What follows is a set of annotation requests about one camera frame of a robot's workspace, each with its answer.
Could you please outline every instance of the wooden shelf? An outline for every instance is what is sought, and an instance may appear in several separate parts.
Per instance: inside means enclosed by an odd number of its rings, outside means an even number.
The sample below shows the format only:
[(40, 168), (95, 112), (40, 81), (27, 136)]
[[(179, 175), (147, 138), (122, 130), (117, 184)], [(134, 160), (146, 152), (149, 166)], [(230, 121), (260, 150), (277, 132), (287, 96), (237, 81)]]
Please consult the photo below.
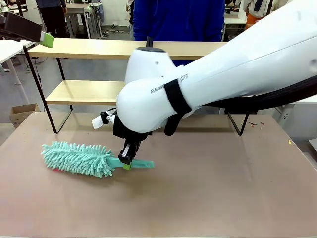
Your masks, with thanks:
[[(225, 42), (153, 42), (153, 47), (167, 51), (173, 60), (197, 60), (223, 46)], [(29, 50), (30, 56), (78, 59), (128, 59), (145, 41), (118, 41), (55, 38), (54, 47), (38, 45)]]
[(47, 104), (116, 105), (124, 82), (63, 80), (46, 98)]

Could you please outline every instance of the gray floor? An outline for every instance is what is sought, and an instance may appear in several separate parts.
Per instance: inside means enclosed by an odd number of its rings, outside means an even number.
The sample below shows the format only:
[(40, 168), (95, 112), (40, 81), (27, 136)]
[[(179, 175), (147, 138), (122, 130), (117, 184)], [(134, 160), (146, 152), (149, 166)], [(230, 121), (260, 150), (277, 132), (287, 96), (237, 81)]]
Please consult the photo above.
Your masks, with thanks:
[[(111, 34), (108, 39), (128, 40), (128, 34)], [(18, 56), (22, 65), (15, 69), (23, 84), (30, 103), (37, 103), (43, 110), (43, 103), (36, 88), (34, 79), (30, 72), (25, 70), (24, 56)], [(36, 61), (45, 96), (61, 82), (61, 76), (56, 59), (38, 58)], [(76, 80), (105, 80), (123, 81), (128, 60), (116, 59), (61, 59), (66, 79)], [(10, 122), (9, 113), (11, 107), (23, 105), (23, 101), (17, 87), (13, 83), (11, 73), (0, 75), (0, 123)], [(50, 105), (50, 109), (56, 111), (67, 111), (67, 106)], [(103, 106), (74, 106), (76, 112), (99, 113), (107, 107)]]

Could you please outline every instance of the white jacket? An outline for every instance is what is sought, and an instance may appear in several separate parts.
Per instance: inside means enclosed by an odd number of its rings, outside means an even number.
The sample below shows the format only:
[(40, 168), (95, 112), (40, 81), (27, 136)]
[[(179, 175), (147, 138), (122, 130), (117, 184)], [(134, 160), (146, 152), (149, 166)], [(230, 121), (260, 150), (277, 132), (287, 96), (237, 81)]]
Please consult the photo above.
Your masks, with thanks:
[[(271, 12), (287, 4), (288, 0), (273, 0)], [(270, 0), (244, 0), (243, 10), (256, 18), (266, 16)]]

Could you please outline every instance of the person in blue hoodie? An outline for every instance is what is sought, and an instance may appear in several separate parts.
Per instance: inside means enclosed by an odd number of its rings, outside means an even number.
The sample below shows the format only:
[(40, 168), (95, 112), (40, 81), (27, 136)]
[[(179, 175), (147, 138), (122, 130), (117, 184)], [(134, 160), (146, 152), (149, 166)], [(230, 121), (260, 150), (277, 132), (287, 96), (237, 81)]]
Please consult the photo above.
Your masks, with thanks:
[(133, 23), (137, 41), (220, 41), (224, 0), (135, 0)]

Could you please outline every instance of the person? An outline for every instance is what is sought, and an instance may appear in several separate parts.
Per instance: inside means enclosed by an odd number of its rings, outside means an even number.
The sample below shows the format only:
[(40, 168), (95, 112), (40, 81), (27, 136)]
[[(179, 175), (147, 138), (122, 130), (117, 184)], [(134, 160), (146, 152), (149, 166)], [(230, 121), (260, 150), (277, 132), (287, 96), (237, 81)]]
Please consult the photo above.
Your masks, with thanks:
[(47, 32), (54, 37), (66, 38), (65, 0), (36, 0)]
[(243, 10), (247, 14), (246, 29), (287, 4), (287, 0), (245, 0)]
[(224, 0), (135, 0), (133, 23), (137, 41), (220, 41)]
[(127, 4), (125, 5), (125, 11), (130, 11), (130, 40), (134, 40), (134, 31), (133, 31), (133, 10), (134, 10), (134, 0), (128, 0)]

